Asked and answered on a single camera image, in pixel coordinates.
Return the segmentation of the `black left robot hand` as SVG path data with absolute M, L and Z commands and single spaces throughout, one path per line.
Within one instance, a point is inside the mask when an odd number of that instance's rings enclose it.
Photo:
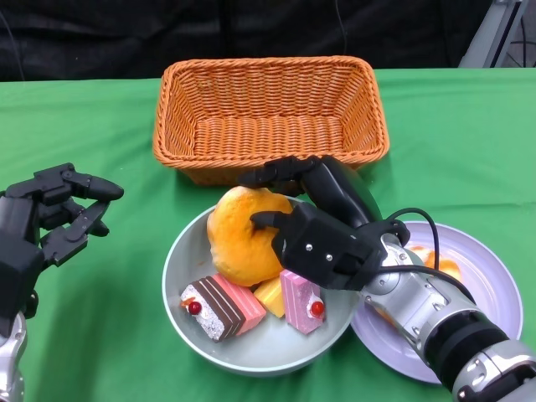
M 105 237 L 102 217 L 120 199 L 119 185 L 79 173 L 71 163 L 34 173 L 1 192 L 1 334 L 19 313 L 34 316 L 40 274 L 81 252 L 90 236 Z

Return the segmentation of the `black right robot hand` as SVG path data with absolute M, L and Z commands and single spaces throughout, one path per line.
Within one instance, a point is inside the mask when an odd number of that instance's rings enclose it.
M 263 208 L 250 219 L 276 229 L 271 246 L 284 268 L 325 289 L 361 291 L 379 275 L 413 270 L 387 261 L 383 239 L 393 235 L 401 247 L 409 231 L 384 218 L 367 185 L 334 157 L 283 157 L 240 174 L 238 183 L 308 195 L 290 213 Z

